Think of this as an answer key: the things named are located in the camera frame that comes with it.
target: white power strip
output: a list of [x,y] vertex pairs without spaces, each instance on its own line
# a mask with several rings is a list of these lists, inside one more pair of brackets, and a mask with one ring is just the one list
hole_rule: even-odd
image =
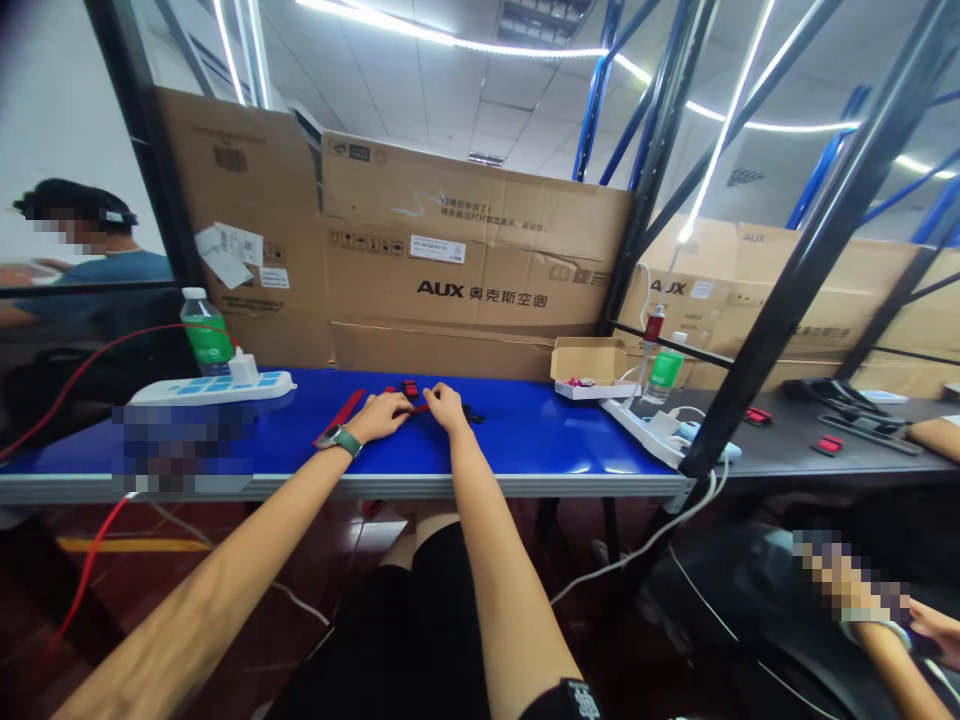
[[235,385],[230,375],[186,380],[161,380],[137,391],[128,405],[220,405],[244,400],[269,400],[296,388],[286,370],[258,373],[256,382]]
[[685,457],[679,448],[668,443],[664,438],[650,431],[647,423],[638,418],[629,410],[625,410],[616,400],[601,400],[600,407],[610,413],[613,419],[620,423],[624,429],[633,435],[640,444],[654,457],[663,460],[667,465],[676,470]]

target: air vent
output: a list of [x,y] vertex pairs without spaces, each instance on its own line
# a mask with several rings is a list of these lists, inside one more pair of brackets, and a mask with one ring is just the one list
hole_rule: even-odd
[[489,165],[490,167],[500,167],[503,165],[504,158],[500,155],[487,155],[486,153],[467,153],[467,160],[478,163],[479,165]]
[[566,47],[593,0],[504,0],[497,39],[526,47]]
[[756,182],[757,180],[763,180],[767,174],[763,170],[754,170],[753,168],[737,168],[732,173],[730,177],[727,178],[727,187],[733,187],[734,185],[745,185],[748,182]]

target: black hair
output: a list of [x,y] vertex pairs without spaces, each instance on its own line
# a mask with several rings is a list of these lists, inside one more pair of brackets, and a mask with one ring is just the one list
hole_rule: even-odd
[[28,190],[13,207],[27,220],[87,220],[100,232],[127,235],[137,216],[112,193],[70,180],[50,178]]

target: blue shirt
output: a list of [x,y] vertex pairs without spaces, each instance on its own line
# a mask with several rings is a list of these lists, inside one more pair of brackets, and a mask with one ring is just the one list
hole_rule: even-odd
[[[172,280],[162,255],[136,250],[76,265],[54,285],[103,285],[136,280]],[[105,341],[157,324],[159,299],[167,290],[123,290],[89,295],[49,295],[18,300],[14,306],[44,322],[88,322]]]

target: smartwatch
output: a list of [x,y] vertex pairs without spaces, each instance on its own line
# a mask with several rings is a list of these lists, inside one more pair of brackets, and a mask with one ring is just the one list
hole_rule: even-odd
[[320,450],[327,450],[334,445],[339,445],[353,457],[356,457],[363,448],[363,444],[350,434],[346,425],[334,425],[317,438],[315,445]]

